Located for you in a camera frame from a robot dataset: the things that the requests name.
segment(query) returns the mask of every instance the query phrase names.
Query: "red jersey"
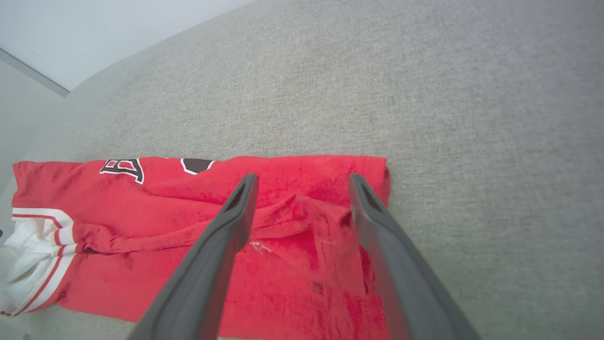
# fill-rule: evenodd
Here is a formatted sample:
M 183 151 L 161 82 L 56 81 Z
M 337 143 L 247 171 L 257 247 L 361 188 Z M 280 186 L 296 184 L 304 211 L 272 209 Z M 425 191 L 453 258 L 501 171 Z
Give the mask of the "red jersey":
M 1 248 L 11 259 L 3 265 L 5 314 L 57 303 L 138 321 L 241 178 L 253 172 L 259 179 L 254 221 L 236 256 L 220 335 L 388 337 L 347 192 L 348 176 L 359 173 L 387 203 L 385 159 L 148 157 L 13 168 L 15 233 Z

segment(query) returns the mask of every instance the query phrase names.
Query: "gray fabric surface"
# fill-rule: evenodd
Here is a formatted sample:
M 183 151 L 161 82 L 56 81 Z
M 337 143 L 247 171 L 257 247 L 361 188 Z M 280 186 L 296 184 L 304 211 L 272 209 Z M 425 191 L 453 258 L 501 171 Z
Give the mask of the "gray fabric surface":
M 92 76 L 27 159 L 388 157 L 391 212 L 485 339 L 601 338 L 603 16 L 259 1 Z M 18 322 L 45 339 L 131 327 L 58 307 Z

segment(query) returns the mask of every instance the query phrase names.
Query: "logo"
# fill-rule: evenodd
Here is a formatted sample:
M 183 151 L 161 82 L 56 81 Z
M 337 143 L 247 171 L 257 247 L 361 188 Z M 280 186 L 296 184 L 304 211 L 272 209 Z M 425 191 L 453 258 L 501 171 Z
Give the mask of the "logo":
M 110 159 L 101 168 L 101 174 L 130 175 L 138 184 L 142 184 L 145 180 L 145 174 L 138 159 Z
M 207 159 L 181 159 L 181 165 L 183 170 L 191 175 L 196 175 L 204 170 L 210 169 L 212 167 L 212 164 L 214 164 L 214 161 Z

